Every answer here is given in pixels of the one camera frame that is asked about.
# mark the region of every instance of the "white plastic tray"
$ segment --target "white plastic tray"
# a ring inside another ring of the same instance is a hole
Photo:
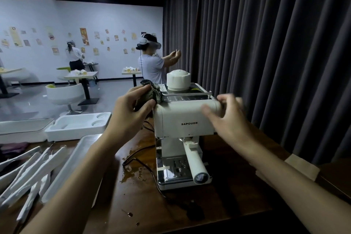
[[[101,134],[87,135],[84,136],[78,142],[71,156],[68,158],[67,162],[60,170],[59,174],[56,176],[55,180],[51,183],[50,187],[47,189],[46,193],[42,197],[41,201],[43,203],[48,202],[58,190],[63,186],[69,176],[72,175],[73,171],[80,164],[82,159],[85,157],[90,146],[101,136]]]
[[[69,115],[59,117],[45,130],[47,140],[68,141],[90,134],[100,134],[106,129],[111,112]]]
[[[45,130],[54,124],[53,118],[0,122],[0,143],[43,142]]]

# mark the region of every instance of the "espresso machine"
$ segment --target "espresso machine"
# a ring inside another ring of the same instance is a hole
[[[153,109],[157,182],[160,190],[211,183],[212,175],[202,161],[202,135],[214,134],[211,122],[201,113],[207,104],[217,115],[221,104],[197,83],[190,73],[173,70],[167,84],[159,84],[162,102]]]

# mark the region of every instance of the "gray curtain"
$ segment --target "gray curtain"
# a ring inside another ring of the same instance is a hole
[[[165,0],[164,55],[320,164],[351,155],[351,0]]]

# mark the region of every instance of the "gray floor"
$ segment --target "gray floor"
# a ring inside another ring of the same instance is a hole
[[[112,112],[116,99],[133,87],[133,80],[101,81],[96,86],[89,87],[91,98],[100,98],[95,105],[72,104],[74,110],[81,109],[83,113]],[[19,95],[8,99],[0,99],[0,121],[28,120],[36,118],[58,118],[67,110],[66,105],[54,105],[46,97],[45,85],[21,86],[7,88],[9,92]]]

